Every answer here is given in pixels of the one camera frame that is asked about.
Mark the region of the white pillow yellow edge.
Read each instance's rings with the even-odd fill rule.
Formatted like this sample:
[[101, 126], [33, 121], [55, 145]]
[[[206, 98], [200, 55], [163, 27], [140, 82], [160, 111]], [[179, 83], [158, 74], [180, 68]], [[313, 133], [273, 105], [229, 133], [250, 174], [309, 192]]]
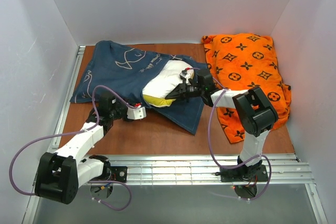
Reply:
[[169, 60], [160, 73], [153, 78], [142, 90], [145, 102], [157, 108], [169, 107], [175, 99], [166, 100], [165, 97], [179, 84], [183, 83], [180, 74], [191, 65], [181, 60]]

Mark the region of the dark blue pillowcase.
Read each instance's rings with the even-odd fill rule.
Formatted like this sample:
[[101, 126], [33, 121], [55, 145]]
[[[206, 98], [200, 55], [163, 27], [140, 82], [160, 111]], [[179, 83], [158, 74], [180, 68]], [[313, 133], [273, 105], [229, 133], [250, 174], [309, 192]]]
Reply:
[[189, 101], [177, 100], [167, 108], [156, 108], [143, 98], [142, 90], [145, 85], [160, 73], [169, 60], [187, 63], [193, 68], [206, 68], [206, 64], [196, 62], [190, 56], [161, 54], [112, 41], [100, 41], [95, 45], [92, 59], [84, 70], [70, 102], [91, 102], [93, 97], [98, 98], [103, 92], [100, 88], [93, 94], [94, 88], [104, 85], [126, 101], [140, 102], [146, 109], [156, 111], [194, 135], [204, 107], [200, 97], [191, 98]]

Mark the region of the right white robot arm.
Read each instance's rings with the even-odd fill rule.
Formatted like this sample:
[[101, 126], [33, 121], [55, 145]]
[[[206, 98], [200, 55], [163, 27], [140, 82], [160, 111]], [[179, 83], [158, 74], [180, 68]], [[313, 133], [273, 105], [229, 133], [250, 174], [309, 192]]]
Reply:
[[189, 100], [200, 97], [204, 104], [215, 108], [235, 109], [244, 128], [243, 149], [238, 156], [239, 164], [235, 166], [221, 165], [212, 151], [210, 136], [208, 147], [215, 164], [222, 169], [238, 169], [243, 166], [252, 167], [258, 164], [263, 155], [264, 143], [273, 125], [278, 121], [278, 114], [267, 96], [260, 87], [248, 90], [231, 90], [222, 87], [217, 88], [219, 81], [216, 80], [208, 69], [197, 69], [196, 79], [190, 79], [186, 68], [180, 73], [182, 83], [178, 84], [165, 99]]

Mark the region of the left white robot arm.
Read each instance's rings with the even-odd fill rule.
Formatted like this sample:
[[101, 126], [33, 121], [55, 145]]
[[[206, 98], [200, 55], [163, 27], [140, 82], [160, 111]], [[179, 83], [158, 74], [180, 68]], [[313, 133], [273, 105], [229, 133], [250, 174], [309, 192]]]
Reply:
[[42, 155], [37, 169], [35, 194], [42, 198], [71, 203], [79, 187], [91, 180], [115, 180], [118, 171], [107, 157], [85, 155], [112, 128], [115, 120], [134, 120], [136, 110], [105, 92], [91, 109], [82, 132], [53, 153]]

